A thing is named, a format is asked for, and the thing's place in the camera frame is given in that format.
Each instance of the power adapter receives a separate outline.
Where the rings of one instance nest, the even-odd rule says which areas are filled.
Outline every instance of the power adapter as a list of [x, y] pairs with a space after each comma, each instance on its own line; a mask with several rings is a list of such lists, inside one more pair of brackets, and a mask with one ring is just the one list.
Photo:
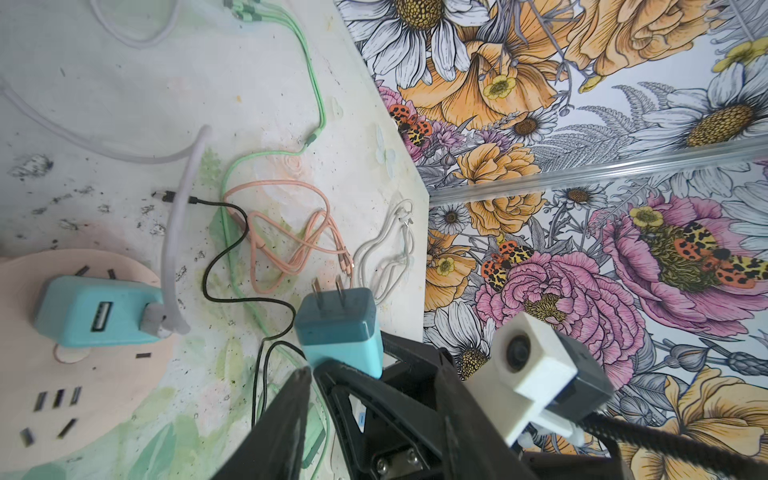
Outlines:
[[152, 343], [159, 338], [140, 330], [141, 319], [162, 303], [162, 290], [146, 283], [64, 275], [48, 284], [35, 328], [68, 348]]
[[319, 291], [304, 297], [296, 314], [296, 335], [306, 361], [316, 368], [338, 360], [374, 378], [382, 375], [384, 345], [373, 292], [367, 288]]

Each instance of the white table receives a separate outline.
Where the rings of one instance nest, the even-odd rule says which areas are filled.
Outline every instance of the white table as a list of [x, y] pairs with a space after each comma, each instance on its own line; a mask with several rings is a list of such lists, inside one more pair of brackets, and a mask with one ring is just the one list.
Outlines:
[[[287, 0], [284, 5], [295, 13], [310, 42], [329, 124], [301, 158], [248, 161], [230, 186], [270, 178], [316, 185], [330, 199], [352, 252], [379, 232], [391, 204], [413, 199], [413, 266], [380, 306], [379, 319], [382, 330], [420, 340], [427, 192], [331, 0]], [[170, 2], [104, 0], [103, 9], [122, 31], [148, 36], [165, 22]], [[317, 122], [293, 33], [275, 24], [240, 23], [215, 0], [185, 1], [170, 37], [143, 51], [112, 38], [85, 0], [5, 2], [0, 7], [0, 68], [0, 75], [43, 115], [121, 151], [177, 151], [193, 140], [202, 124], [210, 124], [211, 151], [193, 190], [205, 199], [217, 198], [230, 162], [253, 151], [297, 150]], [[332, 98], [343, 112], [334, 113]], [[394, 178], [376, 161], [376, 125], [383, 130], [386, 147], [396, 151]], [[50, 171], [39, 177], [11, 175], [33, 155], [52, 161]], [[0, 256], [95, 248], [122, 253], [159, 271], [161, 231], [170, 204], [153, 199], [151, 193], [174, 188], [183, 162], [139, 166], [89, 154], [48, 133], [1, 98], [0, 158]], [[322, 205], [308, 191], [283, 187], [235, 199], [247, 210], [282, 218], [294, 230]], [[98, 442], [33, 473], [45, 478], [166, 478], [179, 472], [180, 478], [207, 478], [247, 433], [249, 379], [252, 382], [260, 335], [241, 305], [221, 306], [202, 297], [203, 269], [220, 247], [220, 239], [208, 229], [218, 216], [212, 207], [190, 206], [188, 211], [177, 287], [192, 332], [180, 339], [158, 389], [131, 419]], [[293, 248], [280, 238], [277, 242], [276, 251], [283, 254]], [[402, 244], [401, 237], [393, 235], [381, 256], [393, 255], [398, 242]], [[246, 259], [247, 251], [241, 256]], [[241, 266], [236, 274], [249, 293], [247, 265]], [[228, 270], [222, 265], [214, 272], [212, 290], [231, 296]], [[270, 275], [266, 268], [263, 272]], [[338, 272], [335, 256], [314, 253], [306, 270], [276, 296], [298, 306], [311, 291], [313, 278], [332, 288]], [[279, 306], [257, 308], [273, 331], [288, 319]], [[296, 341], [293, 334], [287, 339]], [[270, 372], [275, 378], [270, 380], [284, 379], [287, 365], [273, 357]], [[168, 425], [174, 427], [172, 432]], [[147, 456], [151, 441], [159, 446]], [[334, 458], [335, 471], [338, 460]], [[22, 476], [12, 472], [0, 478]], [[320, 478], [331, 476], [324, 465]]]

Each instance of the round power strip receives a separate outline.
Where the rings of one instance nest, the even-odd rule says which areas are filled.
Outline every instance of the round power strip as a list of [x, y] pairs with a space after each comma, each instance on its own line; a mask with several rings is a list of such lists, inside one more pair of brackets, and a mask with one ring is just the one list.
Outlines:
[[0, 470], [68, 455], [127, 420], [157, 386], [176, 336], [144, 345], [64, 349], [33, 327], [46, 283], [61, 275], [160, 286], [144, 265], [100, 250], [50, 250], [0, 263]]

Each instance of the spotted butterfly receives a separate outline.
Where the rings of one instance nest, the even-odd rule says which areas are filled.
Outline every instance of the spotted butterfly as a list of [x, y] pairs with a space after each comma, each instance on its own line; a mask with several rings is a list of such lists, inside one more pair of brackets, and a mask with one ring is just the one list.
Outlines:
[[717, 245], [714, 235], [703, 225], [690, 222], [683, 227], [683, 238], [674, 241], [677, 253], [688, 260], [702, 260], [701, 269], [715, 272], [717, 279], [736, 288], [753, 288], [757, 280], [768, 280], [768, 262], [731, 255]]
[[507, 283], [507, 272], [512, 268], [512, 264], [525, 262], [533, 253], [532, 248], [518, 245], [517, 242], [504, 242], [499, 246], [498, 254], [492, 253], [491, 259], [482, 264], [480, 273], [488, 280], [493, 290], [501, 292]]
[[390, 105], [389, 116], [395, 119], [400, 134], [408, 134], [408, 139], [416, 147], [421, 147], [427, 141], [427, 137], [432, 135], [432, 125], [426, 120], [419, 120], [417, 114], [411, 115], [411, 111], [405, 105]]

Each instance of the green cable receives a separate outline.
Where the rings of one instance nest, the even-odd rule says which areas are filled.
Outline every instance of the green cable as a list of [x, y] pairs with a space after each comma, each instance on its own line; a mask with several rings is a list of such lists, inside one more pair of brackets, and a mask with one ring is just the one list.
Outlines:
[[[265, 12], [265, 11], [259, 12], [258, 7], [265, 7], [269, 9], [271, 12]], [[290, 13], [287, 10], [285, 10], [283, 7], [280, 7], [278, 5], [273, 5], [268, 2], [257, 2], [255, 6], [251, 5], [250, 3], [234, 2], [231, 8], [232, 8], [233, 14], [236, 17], [238, 17], [240, 20], [243, 20], [244, 22], [263, 21], [263, 22], [277, 23], [279, 25], [283, 25], [284, 27], [289, 28], [294, 33], [296, 38], [298, 38], [299, 43], [301, 44], [301, 48], [304, 52], [304, 58], [306, 59], [306, 69], [310, 74], [310, 83], [312, 84], [312, 90], [313, 90], [313, 93], [315, 94], [315, 100], [317, 102], [317, 108], [319, 110], [319, 124], [317, 128], [312, 132], [312, 134], [304, 141], [304, 145], [297, 152], [281, 151], [281, 150], [262, 151], [262, 152], [256, 152], [250, 155], [246, 155], [245, 157], [239, 158], [236, 161], [234, 161], [227, 169], [227, 172], [224, 174], [224, 178], [221, 181], [220, 195], [222, 198], [224, 194], [227, 192], [227, 183], [229, 183], [229, 179], [232, 176], [232, 173], [244, 161], [248, 161], [258, 157], [265, 157], [267, 155], [290, 155], [292, 157], [301, 155], [306, 151], [307, 147], [309, 147], [309, 145], [317, 139], [317, 137], [326, 127], [326, 108], [325, 108], [325, 105], [323, 104], [323, 98], [320, 95], [320, 88], [319, 88], [319, 85], [317, 84], [317, 77], [315, 76], [315, 70], [312, 66], [312, 58], [310, 57], [310, 47], [307, 44], [304, 34], [301, 32], [301, 28], [298, 26], [296, 21], [293, 20], [293, 17], [291, 17]], [[233, 239], [230, 236], [229, 226], [235, 227], [235, 224], [230, 219], [230, 216], [227, 213], [226, 209], [224, 208], [220, 209], [219, 213], [221, 215], [221, 222], [222, 222], [222, 227], [224, 231], [224, 243], [225, 243], [224, 247], [226, 248], [229, 245], [231, 245], [233, 242]], [[232, 252], [227, 254], [227, 263], [230, 268], [230, 280], [232, 283], [232, 288], [234, 289], [235, 295], [237, 297], [244, 298], [245, 294], [238, 287], [238, 281], [235, 278], [236, 261], [237, 261], [237, 258], [233, 257]], [[251, 315], [253, 315], [253, 318], [256, 319], [257, 325], [259, 326], [261, 333], [267, 336], [268, 334], [266, 332], [266, 327], [264, 326], [264, 323], [261, 317], [259, 316], [259, 313], [257, 312], [256, 308], [250, 303], [246, 303], [245, 307], [248, 310], [250, 310]], [[293, 366], [295, 366], [296, 368], [301, 367], [301, 365], [287, 352], [287, 350], [284, 347], [278, 346], [276, 349], [283, 356], [285, 356], [293, 364]], [[326, 406], [325, 406], [325, 402], [323, 401], [323, 396], [320, 395], [320, 392], [314, 383], [312, 384], [312, 388], [315, 392], [315, 396], [318, 399], [317, 405], [320, 407], [320, 410], [323, 414], [323, 420], [325, 421], [325, 424], [326, 424], [326, 438], [325, 438], [325, 441], [323, 442], [323, 451], [320, 454], [320, 459], [318, 460], [317, 466], [312, 472], [312, 477], [310, 479], [310, 480], [315, 480], [315, 478], [317, 477], [317, 474], [319, 473], [320, 466], [325, 461], [326, 455], [328, 453], [328, 443], [330, 438], [330, 419], [328, 416], [328, 412], [326, 411]]]

